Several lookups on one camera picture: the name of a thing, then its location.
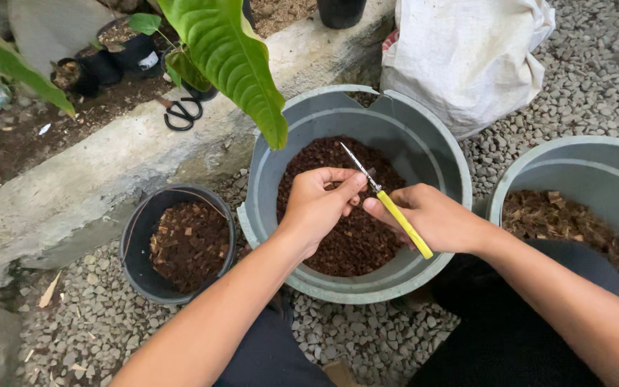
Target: concrete ledge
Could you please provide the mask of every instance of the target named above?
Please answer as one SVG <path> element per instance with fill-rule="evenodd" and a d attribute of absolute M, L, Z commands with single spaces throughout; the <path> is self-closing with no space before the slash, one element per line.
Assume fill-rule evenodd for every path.
<path fill-rule="evenodd" d="M 270 66 L 287 98 L 334 83 L 360 83 L 380 71 L 380 44 L 395 0 L 367 2 L 348 30 L 299 21 L 268 39 Z M 166 97 L 178 99 L 180 90 Z M 250 162 L 252 120 L 224 96 L 204 103 L 189 132 L 164 126 L 164 107 L 132 112 L 0 188 L 0 286 L 8 265 L 62 267 L 119 235 L 142 191 L 168 181 L 213 185 Z"/>

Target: scissors blade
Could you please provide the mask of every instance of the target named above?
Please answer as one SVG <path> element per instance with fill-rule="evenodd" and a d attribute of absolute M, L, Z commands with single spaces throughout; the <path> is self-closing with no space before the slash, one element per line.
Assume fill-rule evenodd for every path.
<path fill-rule="evenodd" d="M 367 172 L 366 169 L 362 166 L 362 163 L 360 163 L 357 160 L 357 157 L 355 157 L 355 155 L 352 154 L 352 152 L 350 152 L 350 149 L 348 149 L 348 147 L 346 147 L 345 144 L 342 143 L 342 142 L 340 143 L 340 145 L 342 145 L 343 149 L 345 149 L 345 151 L 348 152 L 348 155 L 350 156 L 352 161 L 355 163 L 355 165 L 357 165 L 357 168 L 359 168 L 360 171 L 362 171 L 362 173 L 365 174 L 367 180 L 369 180 L 369 184 L 371 185 L 371 188 L 374 189 L 374 192 L 376 192 L 378 194 L 379 191 L 381 191 L 381 186 L 376 184 L 374 179 L 371 178 L 371 175 L 369 175 L 369 172 Z"/>

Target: large leaf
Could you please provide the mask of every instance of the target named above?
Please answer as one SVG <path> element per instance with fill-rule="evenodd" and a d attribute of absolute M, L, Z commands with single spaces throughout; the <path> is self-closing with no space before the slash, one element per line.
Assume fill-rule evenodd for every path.
<path fill-rule="evenodd" d="M 162 18 L 155 14 L 134 14 L 128 20 L 128 26 L 137 32 L 142 32 L 145 35 L 151 35 L 159 31 L 159 24 L 162 23 Z"/>
<path fill-rule="evenodd" d="M 201 92 L 206 92 L 212 87 L 212 83 L 202 76 L 202 73 L 193 65 L 189 57 L 188 49 L 177 48 L 167 54 L 167 65 L 178 73 L 190 86 Z"/>
<path fill-rule="evenodd" d="M 243 17 L 243 0 L 159 0 L 198 70 L 249 114 L 271 149 L 288 139 L 285 100 L 269 71 L 269 51 Z"/>
<path fill-rule="evenodd" d="M 33 68 L 25 62 L 25 59 L 1 38 L 0 73 L 27 84 L 41 97 L 55 104 L 75 119 L 76 111 L 73 109 L 71 102 L 66 99 L 66 94 L 54 86 L 46 76 L 42 76 L 37 71 L 33 70 Z"/>

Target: scissors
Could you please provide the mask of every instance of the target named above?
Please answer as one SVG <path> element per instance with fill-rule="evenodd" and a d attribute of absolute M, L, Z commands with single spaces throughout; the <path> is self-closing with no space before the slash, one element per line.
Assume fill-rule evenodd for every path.
<path fill-rule="evenodd" d="M 179 101 L 160 101 L 164 106 L 167 107 L 167 112 L 164 113 L 164 122 L 167 124 L 167 127 L 171 130 L 176 130 L 178 132 L 184 132 L 185 130 L 190 130 L 193 128 L 193 125 L 195 124 L 196 120 L 199 120 L 200 117 L 202 117 L 202 104 L 200 103 L 200 101 L 191 98 L 191 97 L 186 97 L 186 98 L 181 98 L 181 101 L 183 102 L 194 102 L 197 105 L 197 114 L 195 114 L 194 116 L 192 114 L 190 114 L 190 112 L 188 110 L 186 110 L 183 105 L 181 104 L 181 102 Z M 173 107 L 177 106 L 180 109 L 180 113 L 178 111 L 174 111 Z M 176 117 L 178 117 L 179 119 L 184 119 L 186 121 L 188 121 L 188 124 L 184 127 L 177 127 L 174 126 L 173 124 L 171 124 L 170 122 L 168 122 L 168 115 L 174 115 Z"/>
<path fill-rule="evenodd" d="M 415 243 L 415 246 L 417 246 L 417 249 L 420 251 L 420 253 L 422 253 L 424 258 L 429 259 L 433 257 L 434 253 L 431 252 L 431 249 L 429 249 L 429 246 L 426 245 L 422 237 L 420 237 L 417 231 L 415 230 L 415 228 L 412 227 L 412 224 L 410 224 L 407 221 L 407 219 L 402 214 L 402 212 L 400 212 L 400 209 L 398 209 L 398 207 L 395 205 L 395 203 L 393 203 L 391 198 L 389 198 L 389 196 L 386 194 L 386 191 L 381 189 L 380 185 L 376 184 L 374 179 L 371 178 L 369 173 L 362 166 L 362 164 L 357 160 L 355 155 L 352 154 L 352 152 L 350 152 L 350 149 L 348 149 L 348 147 L 346 147 L 344 143 L 340 143 L 340 145 L 342 145 L 343 148 L 345 148 L 345 151 L 348 152 L 348 155 L 350 156 L 352 161 L 355 162 L 355 165 L 357 165 L 357 168 L 359 168 L 360 171 L 362 171 L 362 173 L 365 174 L 366 179 L 369 181 L 369 186 L 374 192 L 376 192 L 376 197 L 379 198 L 379 200 L 381 200 L 381 202 L 384 204 L 386 209 L 389 210 L 391 215 L 393 215 L 393 217 L 398 221 L 398 224 L 400 224 L 403 230 L 405 230 L 405 233 L 407 233 L 407 235 L 410 237 L 412 242 Z"/>

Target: black scissors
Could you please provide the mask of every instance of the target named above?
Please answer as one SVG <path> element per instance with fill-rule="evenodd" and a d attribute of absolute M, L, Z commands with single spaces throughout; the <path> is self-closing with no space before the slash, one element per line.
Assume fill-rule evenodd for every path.
<path fill-rule="evenodd" d="M 171 103 L 171 106 L 167 107 L 167 112 L 164 113 L 164 122 L 167 124 L 167 127 L 171 130 L 176 130 L 178 132 L 184 132 L 185 130 L 190 130 L 193 128 L 193 125 L 195 124 L 196 120 L 199 120 L 200 117 L 202 117 L 202 104 L 200 103 L 200 101 L 191 98 L 191 97 L 186 97 L 186 98 L 181 98 L 181 101 L 183 102 L 194 102 L 197 105 L 197 114 L 195 114 L 194 116 L 192 114 L 190 114 L 190 112 L 185 109 L 183 107 L 183 105 L 181 104 L 181 102 L 179 101 L 167 101 Z M 172 110 L 174 106 L 177 106 L 180 109 L 180 113 L 178 111 L 174 111 Z M 179 119 L 184 119 L 186 121 L 188 121 L 188 124 L 182 128 L 179 128 L 177 126 L 172 125 L 170 122 L 168 122 L 168 115 L 172 114 L 176 117 L 178 117 Z"/>

